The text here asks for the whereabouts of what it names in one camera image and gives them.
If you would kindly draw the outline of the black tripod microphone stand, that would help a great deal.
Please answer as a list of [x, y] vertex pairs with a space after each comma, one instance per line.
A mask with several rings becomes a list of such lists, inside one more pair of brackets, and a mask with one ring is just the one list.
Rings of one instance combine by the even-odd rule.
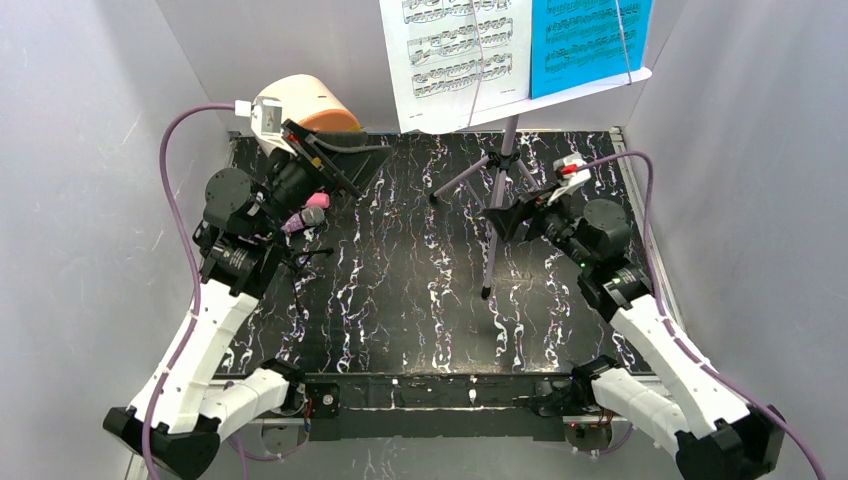
[[290, 283], [293, 294], [293, 301], [296, 308], [296, 311], [301, 319], [305, 318], [305, 310], [300, 300], [300, 294], [297, 287], [298, 279], [301, 274], [305, 271], [306, 267], [310, 264], [312, 259], [316, 256], [325, 256], [330, 257], [335, 253], [335, 249], [330, 248], [321, 248], [314, 250], [306, 250], [301, 252], [295, 252], [291, 247], [284, 246], [283, 247], [283, 257], [281, 264], [284, 265], [290, 272]]

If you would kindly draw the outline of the pink microphone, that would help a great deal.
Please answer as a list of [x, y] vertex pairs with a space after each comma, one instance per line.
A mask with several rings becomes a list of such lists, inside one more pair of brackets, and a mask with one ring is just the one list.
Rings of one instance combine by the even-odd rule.
[[306, 208], [318, 207], [326, 210], [330, 207], [330, 196], [327, 193], [316, 192], [304, 204]]

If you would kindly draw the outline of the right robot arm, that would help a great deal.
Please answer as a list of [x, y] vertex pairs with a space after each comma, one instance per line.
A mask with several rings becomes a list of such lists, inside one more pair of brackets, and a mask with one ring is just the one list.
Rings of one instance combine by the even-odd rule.
[[580, 269], [586, 303], [649, 363], [668, 394], [601, 356], [572, 370], [576, 397], [623, 415], [674, 459], [685, 479], [758, 479], [777, 466], [784, 440], [777, 411], [743, 400], [707, 373], [688, 337], [661, 315], [646, 273], [626, 255], [631, 228], [623, 207], [596, 199], [580, 210], [543, 190], [484, 215], [502, 240], [529, 224]]

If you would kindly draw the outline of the silver mesh studio microphone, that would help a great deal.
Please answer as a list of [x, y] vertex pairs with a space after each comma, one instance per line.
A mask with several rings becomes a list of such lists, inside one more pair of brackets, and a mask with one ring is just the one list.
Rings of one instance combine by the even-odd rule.
[[319, 206], [308, 206], [293, 214], [282, 226], [286, 234], [320, 225], [325, 220], [325, 211]]

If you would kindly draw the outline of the white sheet music page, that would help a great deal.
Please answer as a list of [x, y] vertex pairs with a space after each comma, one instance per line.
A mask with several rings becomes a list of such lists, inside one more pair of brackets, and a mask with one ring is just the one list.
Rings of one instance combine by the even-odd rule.
[[530, 94], [529, 1], [379, 4], [401, 132], [449, 133]]

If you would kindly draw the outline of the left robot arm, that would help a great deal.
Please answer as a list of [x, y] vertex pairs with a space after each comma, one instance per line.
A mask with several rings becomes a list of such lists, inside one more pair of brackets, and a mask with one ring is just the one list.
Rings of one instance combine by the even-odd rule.
[[258, 174], [225, 168], [209, 179], [192, 237], [200, 259], [192, 263], [191, 306], [145, 386], [104, 418], [104, 429], [141, 455], [151, 474], [196, 479], [244, 425], [307, 403], [303, 371], [277, 359], [219, 393], [209, 387], [277, 270], [298, 273], [307, 260], [288, 246], [285, 223], [316, 193], [362, 196], [392, 150], [363, 132], [317, 132], [291, 120], [270, 141], [268, 167]]

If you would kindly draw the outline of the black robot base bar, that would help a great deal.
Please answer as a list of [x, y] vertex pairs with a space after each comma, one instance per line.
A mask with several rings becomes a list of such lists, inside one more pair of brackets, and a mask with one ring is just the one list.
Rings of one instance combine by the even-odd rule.
[[305, 377], [313, 441], [529, 437], [563, 441], [600, 407], [562, 373], [319, 374]]

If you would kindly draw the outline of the lilac music stand tripod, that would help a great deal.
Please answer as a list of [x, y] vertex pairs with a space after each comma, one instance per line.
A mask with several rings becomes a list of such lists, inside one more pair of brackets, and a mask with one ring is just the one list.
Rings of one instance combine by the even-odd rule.
[[[474, 174], [484, 170], [493, 169], [494, 184], [492, 187], [489, 207], [500, 208], [504, 205], [507, 189], [507, 178], [511, 167], [516, 165], [521, 177], [527, 182], [531, 188], [537, 188], [539, 184], [531, 174], [529, 168], [521, 158], [521, 152], [516, 147], [516, 135], [518, 131], [519, 114], [507, 118], [506, 127], [503, 132], [503, 138], [499, 150], [490, 151], [485, 157], [466, 168], [462, 173], [449, 180], [441, 187], [436, 188], [428, 194], [428, 200], [431, 204], [437, 204], [439, 199], [450, 189], [461, 183], [466, 183], [467, 180]], [[498, 234], [494, 230], [494, 226], [488, 226], [488, 246], [486, 251], [486, 262], [484, 265], [484, 278], [481, 288], [481, 298], [488, 300], [491, 296], [493, 286], [493, 275], [497, 257], [497, 245], [499, 243]]]

